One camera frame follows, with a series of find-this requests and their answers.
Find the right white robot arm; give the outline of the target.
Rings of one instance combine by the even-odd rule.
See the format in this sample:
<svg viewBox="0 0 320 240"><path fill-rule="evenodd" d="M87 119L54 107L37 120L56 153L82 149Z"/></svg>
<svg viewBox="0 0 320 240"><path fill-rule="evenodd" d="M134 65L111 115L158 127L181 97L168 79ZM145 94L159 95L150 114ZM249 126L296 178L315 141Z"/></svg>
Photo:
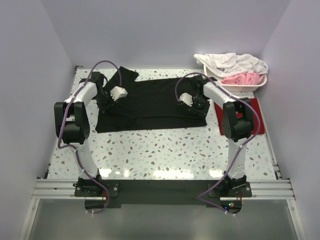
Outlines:
<svg viewBox="0 0 320 240"><path fill-rule="evenodd" d="M233 197L247 181L246 146L254 138L252 131L255 128L256 111L250 99L236 97L211 78L196 89L196 96L183 93L176 99L194 111L203 109L208 99L222 109L222 129L228 139L228 162L223 177L211 189L222 188L227 196Z"/></svg>

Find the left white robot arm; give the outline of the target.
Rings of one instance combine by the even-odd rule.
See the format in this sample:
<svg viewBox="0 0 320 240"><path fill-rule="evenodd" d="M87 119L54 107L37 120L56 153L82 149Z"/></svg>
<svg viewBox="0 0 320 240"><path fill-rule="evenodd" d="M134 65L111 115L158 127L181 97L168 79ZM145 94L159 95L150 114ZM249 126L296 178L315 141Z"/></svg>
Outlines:
<svg viewBox="0 0 320 240"><path fill-rule="evenodd" d="M74 187L80 191L86 190L92 196L99 196L105 187L89 146L91 127L86 107L94 99L101 109L108 110L127 95L122 88L122 74L117 71L116 76L115 86L104 90L111 81L106 81L105 75L99 71L91 71L88 77L80 80L77 90L69 98L56 102L53 107L57 148L69 149L78 168L78 180Z"/></svg>

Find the black t shirt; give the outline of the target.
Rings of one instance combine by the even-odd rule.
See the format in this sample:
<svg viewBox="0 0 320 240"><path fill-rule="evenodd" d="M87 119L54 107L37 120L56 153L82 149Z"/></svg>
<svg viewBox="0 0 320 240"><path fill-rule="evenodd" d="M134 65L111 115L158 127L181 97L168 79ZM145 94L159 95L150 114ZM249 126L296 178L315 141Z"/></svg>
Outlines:
<svg viewBox="0 0 320 240"><path fill-rule="evenodd" d="M110 109L99 111L95 130L98 133L196 128L207 125L206 115L192 112L188 106L177 102L178 93L196 95L193 88L200 76L137 81L139 73L124 67L119 68L104 90L110 90L119 82L126 89L127 96L120 98Z"/></svg>

